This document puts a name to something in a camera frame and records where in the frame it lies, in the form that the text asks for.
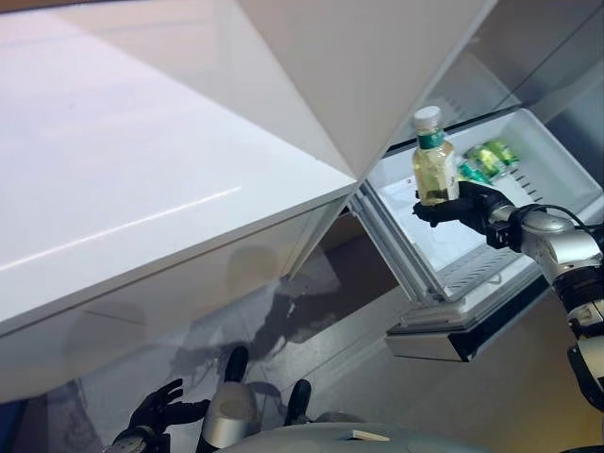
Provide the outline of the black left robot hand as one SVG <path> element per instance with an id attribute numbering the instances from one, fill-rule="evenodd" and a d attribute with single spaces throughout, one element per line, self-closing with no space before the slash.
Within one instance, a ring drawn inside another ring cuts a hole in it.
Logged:
<path id="1" fill-rule="evenodd" d="M 202 420 L 210 401 L 182 402 L 183 379 L 177 378 L 149 394 L 130 416 L 129 428 L 149 428 L 160 435 L 170 426 L 187 425 Z"/>

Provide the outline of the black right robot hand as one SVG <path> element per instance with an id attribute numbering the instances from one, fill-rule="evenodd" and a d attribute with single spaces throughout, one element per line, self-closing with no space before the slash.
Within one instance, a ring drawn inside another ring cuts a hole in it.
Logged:
<path id="1" fill-rule="evenodd" d="M 492 187 L 461 181 L 457 199 L 431 206 L 417 202 L 412 213 L 432 227 L 444 222 L 459 221 L 485 236 L 492 213 L 511 205 L 512 202 L 502 192 Z"/>

